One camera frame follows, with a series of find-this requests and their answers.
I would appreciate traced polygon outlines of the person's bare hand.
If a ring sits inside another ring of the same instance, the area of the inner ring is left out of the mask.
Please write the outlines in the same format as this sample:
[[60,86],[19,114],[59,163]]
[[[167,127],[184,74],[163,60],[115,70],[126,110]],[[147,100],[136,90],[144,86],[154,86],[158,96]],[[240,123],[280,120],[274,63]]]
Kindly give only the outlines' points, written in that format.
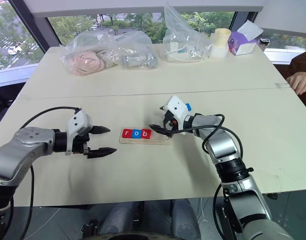
[[287,77],[286,81],[298,96],[306,92],[306,72],[296,72]]

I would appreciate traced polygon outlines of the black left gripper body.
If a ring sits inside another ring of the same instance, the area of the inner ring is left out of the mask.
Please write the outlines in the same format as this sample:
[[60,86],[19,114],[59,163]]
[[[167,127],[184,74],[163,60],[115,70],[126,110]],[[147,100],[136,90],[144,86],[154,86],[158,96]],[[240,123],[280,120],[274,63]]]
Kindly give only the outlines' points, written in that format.
[[83,154],[87,159],[89,159],[89,153],[91,148],[88,146],[88,141],[90,140],[89,134],[83,136],[77,135],[73,139],[72,153],[73,154]]

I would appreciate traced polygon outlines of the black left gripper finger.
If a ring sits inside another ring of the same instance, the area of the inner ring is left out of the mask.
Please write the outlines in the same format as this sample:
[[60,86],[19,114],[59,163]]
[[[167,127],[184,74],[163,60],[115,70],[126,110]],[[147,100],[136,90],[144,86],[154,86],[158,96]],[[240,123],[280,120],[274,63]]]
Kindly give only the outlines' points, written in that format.
[[90,130],[89,133],[93,135],[100,135],[104,133],[109,133],[111,130],[105,126],[97,126],[94,125]]
[[113,154],[116,151],[117,149],[111,147],[101,147],[93,150],[89,149],[87,153],[87,158],[88,159],[102,158],[110,154]]

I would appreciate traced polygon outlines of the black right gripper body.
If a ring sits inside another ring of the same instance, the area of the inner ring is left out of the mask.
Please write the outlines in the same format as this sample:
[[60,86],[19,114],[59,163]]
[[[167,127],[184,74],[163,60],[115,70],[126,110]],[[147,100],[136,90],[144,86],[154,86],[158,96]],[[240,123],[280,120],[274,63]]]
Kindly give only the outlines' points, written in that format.
[[179,133],[179,124],[175,116],[170,112],[166,111],[163,119],[163,129],[167,137],[172,138],[174,134]]

